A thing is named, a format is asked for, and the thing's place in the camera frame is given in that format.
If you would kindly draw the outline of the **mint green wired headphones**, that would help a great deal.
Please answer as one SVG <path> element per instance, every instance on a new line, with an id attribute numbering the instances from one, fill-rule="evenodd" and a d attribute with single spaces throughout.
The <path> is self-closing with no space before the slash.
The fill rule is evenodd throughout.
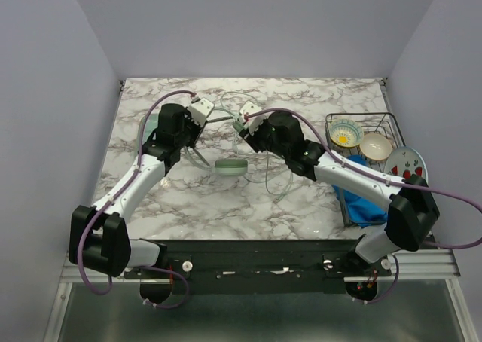
<path id="1" fill-rule="evenodd" d="M 221 113 L 224 113 L 227 116 L 222 118 L 211 119 L 209 120 L 209 122 L 219 123 L 219 122 L 225 122 L 225 121 L 234 121 L 236 119 L 236 115 L 234 111 L 230 110 L 225 105 L 225 102 L 224 102 L 226 98 L 233 98 L 234 95 L 248 97 L 251 103 L 253 103 L 254 105 L 258 104 L 257 99 L 249 93 L 244 93 L 240 91 L 224 92 L 218 99 L 218 106 L 215 107 L 215 110 Z M 280 160 L 281 157 L 270 156 L 269 154 L 266 154 L 266 158 L 265 158 L 266 166 L 264 167 L 264 178 L 254 179 L 252 174 L 249 173 L 249 157 L 251 157 L 252 155 L 239 150 L 238 141 L 237 141 L 238 138 L 239 138 L 238 135 L 234 133 L 233 140 L 232 140 L 232 149 L 235 152 L 234 157 L 218 158 L 214 163 L 210 163 L 197 149 L 184 147 L 185 157 L 193 166 L 203 171 L 206 171 L 212 175 L 225 176 L 225 177 L 228 177 L 228 176 L 242 177 L 249 183 L 263 184 L 266 192 L 272 197 L 274 197 L 274 200 L 276 202 L 279 202 L 288 194 L 295 191 L 295 188 L 293 187 L 293 184 L 294 184 L 293 172 L 290 172 L 290 175 L 288 177 L 288 182 L 280 192 L 275 192 L 270 190 L 270 187 L 268 185 L 269 181 L 281 176 L 284 172 L 286 172 L 286 170 L 282 170 L 276 174 L 270 175 L 270 162 L 272 160 Z"/>

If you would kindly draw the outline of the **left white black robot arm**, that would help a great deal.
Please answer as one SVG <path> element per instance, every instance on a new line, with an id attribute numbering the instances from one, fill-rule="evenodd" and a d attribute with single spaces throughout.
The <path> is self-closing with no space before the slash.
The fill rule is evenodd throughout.
<path id="1" fill-rule="evenodd" d="M 156 128 L 150 133 L 139 131 L 138 155 L 127 173 L 92 206 L 78 206 L 72 213 L 70 262 L 110 277 L 132 267 L 141 267 L 151 278 L 166 272 L 163 246 L 130 238 L 127 222 L 147 193 L 179 162 L 182 149 L 195 145 L 213 110 L 213 103 L 205 98 L 187 107 L 162 105 Z"/>

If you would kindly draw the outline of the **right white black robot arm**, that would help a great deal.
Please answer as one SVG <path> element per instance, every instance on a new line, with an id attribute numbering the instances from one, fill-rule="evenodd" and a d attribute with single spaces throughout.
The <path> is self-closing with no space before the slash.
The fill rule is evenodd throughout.
<path id="1" fill-rule="evenodd" d="M 254 151 L 281 157 L 294 174 L 335 185 L 386 212 L 386 223 L 364 235 L 347 255 L 351 273 L 364 275 L 393 252 L 417 251 L 440 216 L 426 180 L 416 174 L 407 179 L 390 176 L 355 163 L 322 138 L 306 139 L 300 126 L 304 121 L 285 108 L 240 111 L 235 128 Z"/>

